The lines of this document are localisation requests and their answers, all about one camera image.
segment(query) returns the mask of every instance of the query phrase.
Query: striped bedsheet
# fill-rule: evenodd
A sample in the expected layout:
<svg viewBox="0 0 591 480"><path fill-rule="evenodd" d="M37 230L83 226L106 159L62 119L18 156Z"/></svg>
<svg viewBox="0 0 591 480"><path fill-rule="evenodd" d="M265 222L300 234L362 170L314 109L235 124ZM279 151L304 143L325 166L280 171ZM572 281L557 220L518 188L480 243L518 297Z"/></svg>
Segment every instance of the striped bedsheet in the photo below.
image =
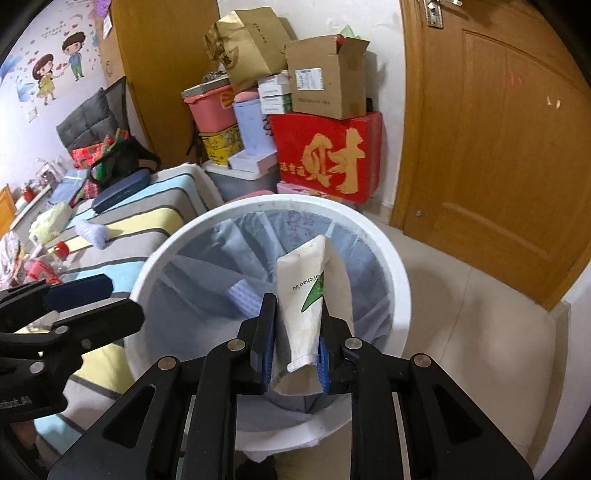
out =
<svg viewBox="0 0 591 480"><path fill-rule="evenodd" d="M70 248L68 270L62 279L104 273L113 281L114 290L112 298L101 303L128 297L147 258L185 223L205 213L196 174L196 167L191 165L158 172L144 190L100 215L90 208L91 201L80 204L64 232L50 244L62 240ZM112 239L104 250L76 234L74 228L82 219L109 226ZM86 353L83 359L82 368L70 377L64 390L67 409L35 420L38 448L49 462L63 454L134 381L122 340Z"/></svg>

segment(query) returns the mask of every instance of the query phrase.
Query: dark blue case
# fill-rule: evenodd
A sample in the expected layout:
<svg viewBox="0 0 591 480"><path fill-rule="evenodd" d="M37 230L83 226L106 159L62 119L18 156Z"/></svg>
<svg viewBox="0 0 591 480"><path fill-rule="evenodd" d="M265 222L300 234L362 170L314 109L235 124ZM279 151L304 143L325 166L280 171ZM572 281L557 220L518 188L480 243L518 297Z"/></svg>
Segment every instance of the dark blue case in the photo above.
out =
<svg viewBox="0 0 591 480"><path fill-rule="evenodd" d="M134 193L143 190L150 185L150 181L151 172L147 168L141 168L100 192L98 197L92 201L92 209L96 213L102 213L121 200L125 200Z"/></svg>

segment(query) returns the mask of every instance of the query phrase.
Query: wooden furniture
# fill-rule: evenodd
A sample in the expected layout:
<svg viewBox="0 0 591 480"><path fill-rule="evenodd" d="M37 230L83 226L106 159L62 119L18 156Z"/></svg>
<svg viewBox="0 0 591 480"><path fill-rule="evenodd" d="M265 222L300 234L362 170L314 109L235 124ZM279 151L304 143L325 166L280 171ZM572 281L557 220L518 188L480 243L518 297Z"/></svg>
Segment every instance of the wooden furniture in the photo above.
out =
<svg viewBox="0 0 591 480"><path fill-rule="evenodd" d="M184 89L216 68L207 58L203 36L219 19L215 0L113 0L113 29L99 51L109 84L123 74L149 147L163 168L188 160L193 120L181 98Z"/></svg>
<svg viewBox="0 0 591 480"><path fill-rule="evenodd" d="M392 224L551 309L591 258L591 90L524 0L402 0L407 103Z"/></svg>
<svg viewBox="0 0 591 480"><path fill-rule="evenodd" d="M14 214L17 208L12 199L10 188L6 185L0 191L0 237L10 230L10 224L14 220Z"/></svg>

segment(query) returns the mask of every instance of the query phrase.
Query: red box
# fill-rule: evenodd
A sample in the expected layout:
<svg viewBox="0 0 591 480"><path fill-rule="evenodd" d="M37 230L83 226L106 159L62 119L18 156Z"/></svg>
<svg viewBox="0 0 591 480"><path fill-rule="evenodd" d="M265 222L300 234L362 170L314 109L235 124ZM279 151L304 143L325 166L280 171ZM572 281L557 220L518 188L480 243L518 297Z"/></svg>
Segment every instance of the red box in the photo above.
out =
<svg viewBox="0 0 591 480"><path fill-rule="evenodd" d="M382 114L335 120L304 113L270 115L281 179L355 203L378 188Z"/></svg>

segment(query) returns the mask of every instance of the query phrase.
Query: gray pillow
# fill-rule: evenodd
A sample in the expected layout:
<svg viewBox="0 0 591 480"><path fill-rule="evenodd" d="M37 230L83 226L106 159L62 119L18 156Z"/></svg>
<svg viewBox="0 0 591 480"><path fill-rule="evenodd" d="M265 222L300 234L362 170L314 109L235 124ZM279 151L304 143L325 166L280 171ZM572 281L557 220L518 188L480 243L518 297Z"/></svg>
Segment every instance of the gray pillow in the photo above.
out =
<svg viewBox="0 0 591 480"><path fill-rule="evenodd" d="M68 115L56 130L61 142L71 152L102 142L107 135L114 137L118 126L101 88Z"/></svg>

